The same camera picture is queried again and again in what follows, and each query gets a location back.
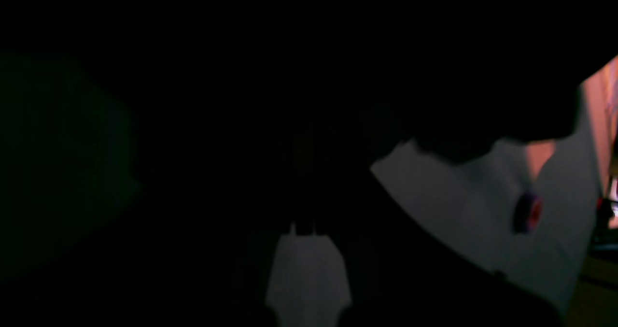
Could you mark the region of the teal table cloth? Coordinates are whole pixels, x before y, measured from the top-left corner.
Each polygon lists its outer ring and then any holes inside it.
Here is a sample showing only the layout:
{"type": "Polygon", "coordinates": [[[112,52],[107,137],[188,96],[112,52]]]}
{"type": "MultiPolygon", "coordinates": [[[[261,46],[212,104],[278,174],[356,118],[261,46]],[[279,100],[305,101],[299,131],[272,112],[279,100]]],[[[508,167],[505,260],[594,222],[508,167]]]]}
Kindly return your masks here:
{"type": "Polygon", "coordinates": [[[450,164],[398,142],[371,164],[329,136],[311,233],[278,239],[265,294],[282,327],[560,327],[604,188],[586,104],[532,182],[527,144],[450,164]],[[514,234],[525,192],[539,224],[514,234]]]}

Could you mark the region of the black t-shirt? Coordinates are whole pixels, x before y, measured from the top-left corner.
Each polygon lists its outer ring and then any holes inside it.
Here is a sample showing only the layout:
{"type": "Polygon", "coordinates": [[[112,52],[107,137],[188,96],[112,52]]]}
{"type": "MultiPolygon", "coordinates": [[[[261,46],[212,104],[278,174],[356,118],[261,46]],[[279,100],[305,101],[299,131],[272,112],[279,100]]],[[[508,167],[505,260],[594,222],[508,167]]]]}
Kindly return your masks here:
{"type": "Polygon", "coordinates": [[[342,256],[336,327],[562,327],[377,168],[411,144],[469,188],[574,138],[610,2],[1,0],[1,325],[280,327],[296,226],[342,256]]]}

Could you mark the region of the purple tape roll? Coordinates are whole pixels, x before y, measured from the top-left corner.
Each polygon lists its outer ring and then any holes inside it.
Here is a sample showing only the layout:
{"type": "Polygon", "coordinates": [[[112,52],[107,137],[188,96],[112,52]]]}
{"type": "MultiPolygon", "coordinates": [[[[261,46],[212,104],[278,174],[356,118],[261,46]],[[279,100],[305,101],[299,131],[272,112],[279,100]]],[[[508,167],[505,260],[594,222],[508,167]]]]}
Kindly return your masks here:
{"type": "Polygon", "coordinates": [[[514,234],[530,234],[539,224],[543,212],[543,200],[529,191],[523,193],[513,214],[512,231],[514,234]]]}

